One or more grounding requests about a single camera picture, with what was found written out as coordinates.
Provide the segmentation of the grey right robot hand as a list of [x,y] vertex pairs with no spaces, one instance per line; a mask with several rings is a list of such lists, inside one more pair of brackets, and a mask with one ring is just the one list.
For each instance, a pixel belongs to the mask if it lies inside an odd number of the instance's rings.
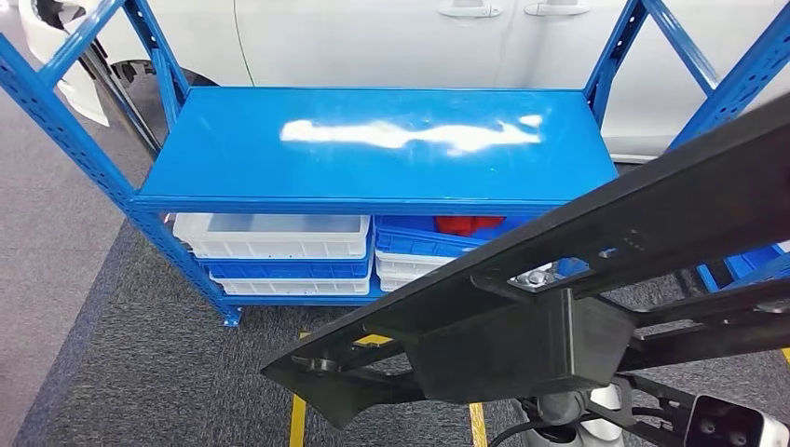
[[586,391],[568,391],[537,397],[538,415],[549,426],[565,426],[579,420],[587,410]]

